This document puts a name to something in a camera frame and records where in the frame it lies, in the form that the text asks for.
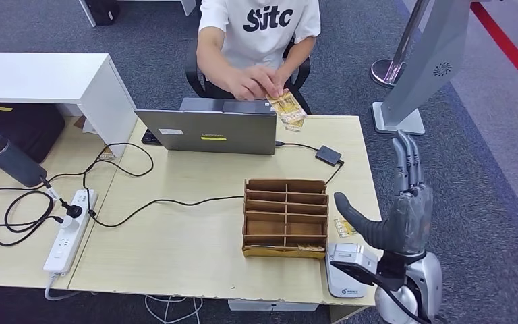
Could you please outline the person's left hand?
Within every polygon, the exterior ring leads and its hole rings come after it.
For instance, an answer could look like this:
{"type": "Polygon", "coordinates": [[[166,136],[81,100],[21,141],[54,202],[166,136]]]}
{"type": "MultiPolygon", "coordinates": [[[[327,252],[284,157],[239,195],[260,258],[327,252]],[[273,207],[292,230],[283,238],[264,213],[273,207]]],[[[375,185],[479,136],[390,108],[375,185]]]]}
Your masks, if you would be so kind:
{"type": "Polygon", "coordinates": [[[285,65],[281,65],[276,71],[274,76],[272,77],[272,82],[275,86],[275,93],[273,95],[274,98],[282,96],[285,92],[285,83],[291,77],[293,70],[290,67],[286,67],[285,65]]]}

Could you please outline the person's right hand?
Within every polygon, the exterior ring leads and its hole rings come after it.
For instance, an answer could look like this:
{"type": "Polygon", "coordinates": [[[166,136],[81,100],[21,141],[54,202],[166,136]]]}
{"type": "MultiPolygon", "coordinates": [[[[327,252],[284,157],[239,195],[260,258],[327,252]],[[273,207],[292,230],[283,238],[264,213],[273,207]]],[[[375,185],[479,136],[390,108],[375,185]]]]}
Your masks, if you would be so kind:
{"type": "Polygon", "coordinates": [[[236,99],[247,101],[277,98],[284,93],[275,70],[264,65],[231,68],[223,80],[223,89],[236,99]]]}

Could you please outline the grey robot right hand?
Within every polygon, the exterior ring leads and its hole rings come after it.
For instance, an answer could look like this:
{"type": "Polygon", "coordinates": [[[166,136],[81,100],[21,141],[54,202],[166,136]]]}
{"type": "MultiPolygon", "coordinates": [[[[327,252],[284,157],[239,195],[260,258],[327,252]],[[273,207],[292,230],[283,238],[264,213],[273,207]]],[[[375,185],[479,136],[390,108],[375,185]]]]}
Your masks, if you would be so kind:
{"type": "Polygon", "coordinates": [[[425,184],[415,140],[402,130],[392,139],[397,155],[395,199],[386,218],[372,221],[354,208],[342,192],[334,193],[338,212],[364,241],[378,250],[400,255],[423,254],[433,213],[433,191],[425,184]]]}

